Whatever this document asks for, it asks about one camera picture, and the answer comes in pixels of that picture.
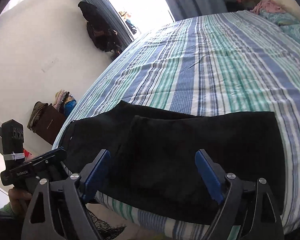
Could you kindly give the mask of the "left hand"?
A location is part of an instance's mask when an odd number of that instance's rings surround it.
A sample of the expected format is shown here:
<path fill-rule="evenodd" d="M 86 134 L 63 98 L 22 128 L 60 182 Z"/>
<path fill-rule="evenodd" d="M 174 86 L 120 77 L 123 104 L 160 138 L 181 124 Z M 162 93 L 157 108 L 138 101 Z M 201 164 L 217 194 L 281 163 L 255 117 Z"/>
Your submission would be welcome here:
<path fill-rule="evenodd" d="M 26 202 L 31 200 L 32 194 L 25 190 L 16 189 L 15 187 L 9 189 L 8 197 L 10 200 L 10 207 L 16 216 L 25 217 L 28 205 Z"/>

